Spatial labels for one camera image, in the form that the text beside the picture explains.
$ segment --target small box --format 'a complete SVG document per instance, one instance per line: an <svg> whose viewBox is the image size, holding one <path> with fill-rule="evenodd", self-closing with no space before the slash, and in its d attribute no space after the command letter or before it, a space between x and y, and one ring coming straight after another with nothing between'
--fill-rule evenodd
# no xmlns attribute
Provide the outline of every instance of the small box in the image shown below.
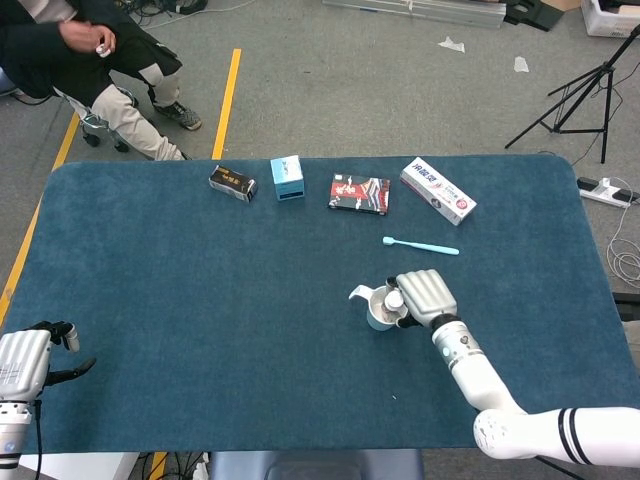
<svg viewBox="0 0 640 480"><path fill-rule="evenodd" d="M329 208L386 215L390 188L386 178L334 173Z"/></svg>
<svg viewBox="0 0 640 480"><path fill-rule="evenodd" d="M274 158L271 160L271 173L278 201L304 197L304 178L298 155Z"/></svg>
<svg viewBox="0 0 640 480"><path fill-rule="evenodd" d="M476 206L475 201L420 157L402 170L400 180L454 225L459 225Z"/></svg>
<svg viewBox="0 0 640 480"><path fill-rule="evenodd" d="M591 36L626 38L640 23L640 15L603 12L598 0L582 0L581 7Z"/></svg>
<svg viewBox="0 0 640 480"><path fill-rule="evenodd" d="M253 178L234 172L222 165L216 165L209 177L209 185L243 202L250 202L258 191L258 184Z"/></svg>

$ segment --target light blue box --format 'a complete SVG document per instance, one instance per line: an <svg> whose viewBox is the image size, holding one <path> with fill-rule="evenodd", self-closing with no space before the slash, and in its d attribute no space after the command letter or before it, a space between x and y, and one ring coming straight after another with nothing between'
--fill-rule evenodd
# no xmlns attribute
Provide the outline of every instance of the light blue box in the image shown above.
<svg viewBox="0 0 640 480"><path fill-rule="evenodd" d="M304 177L298 155L274 158L271 160L271 173L278 201L304 197Z"/></svg>

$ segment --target yellow floor line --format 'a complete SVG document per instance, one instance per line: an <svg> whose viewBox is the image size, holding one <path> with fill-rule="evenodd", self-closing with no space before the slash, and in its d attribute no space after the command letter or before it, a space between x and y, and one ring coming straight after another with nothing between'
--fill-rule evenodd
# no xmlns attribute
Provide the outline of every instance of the yellow floor line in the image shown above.
<svg viewBox="0 0 640 480"><path fill-rule="evenodd" d="M56 161L54 162L51 171L58 168L67 159L69 149L71 148L71 142L73 141L73 136L78 129L78 123L78 116L74 113L73 117L71 117L71 121L69 122L69 126L67 127L67 133L64 135L64 139L62 140L62 144L60 145L60 149L58 150L58 155L56 156ZM4 324L7 312L9 311L9 305L11 304L11 298L13 297L13 293L15 292L16 286L18 285L18 280L20 280L22 268L24 267L24 262L27 259L27 253L29 253L29 247L31 246L33 231L36 228L36 221L38 219L39 211L40 201L38 201L36 211L33 213L33 217L31 217L31 222L29 223L29 227L27 228L27 233L24 236L24 240L22 240L22 245L20 246L20 250L18 251L18 256L13 263L13 267L11 268L11 272L9 273L9 278L7 279L7 283L2 290L2 295L0 296L0 327L2 327L2 325Z"/></svg>
<svg viewBox="0 0 640 480"><path fill-rule="evenodd" d="M242 55L242 50L235 48L231 56L229 77L227 78L227 86L224 90L224 99L222 100L222 108L220 109L218 132L216 133L216 141L213 144L213 152L211 153L212 160L220 160L222 158L224 139L227 136L227 127L229 125L229 117L231 116L233 92L236 88L236 78L238 77L238 68L240 66L240 55Z"/></svg>
<svg viewBox="0 0 640 480"><path fill-rule="evenodd" d="M153 454L149 480L159 480L164 476L164 468L166 466L168 456L169 454L167 452L156 452Z"/></svg>

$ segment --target power strip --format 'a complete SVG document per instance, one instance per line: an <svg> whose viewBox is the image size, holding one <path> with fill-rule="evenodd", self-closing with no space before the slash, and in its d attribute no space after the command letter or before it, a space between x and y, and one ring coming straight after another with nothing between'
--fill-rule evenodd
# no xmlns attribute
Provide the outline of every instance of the power strip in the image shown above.
<svg viewBox="0 0 640 480"><path fill-rule="evenodd" d="M620 208L627 208L629 202L635 202L640 199L640 193L614 187L611 185L610 180L607 177L599 182L586 177L578 178L580 196Z"/></svg>

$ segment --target hand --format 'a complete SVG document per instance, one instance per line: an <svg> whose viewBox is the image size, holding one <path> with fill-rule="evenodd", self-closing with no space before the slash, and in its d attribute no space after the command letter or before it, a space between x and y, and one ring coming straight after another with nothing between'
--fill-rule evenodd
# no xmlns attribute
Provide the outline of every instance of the hand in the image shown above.
<svg viewBox="0 0 640 480"><path fill-rule="evenodd" d="M80 53L95 53L100 45L101 33L89 22L62 22L58 24L60 35L67 46Z"/></svg>
<svg viewBox="0 0 640 480"><path fill-rule="evenodd" d="M111 53L116 51L116 36L104 25L94 25L93 29L100 36L100 43L104 45L104 51L111 50Z"/></svg>

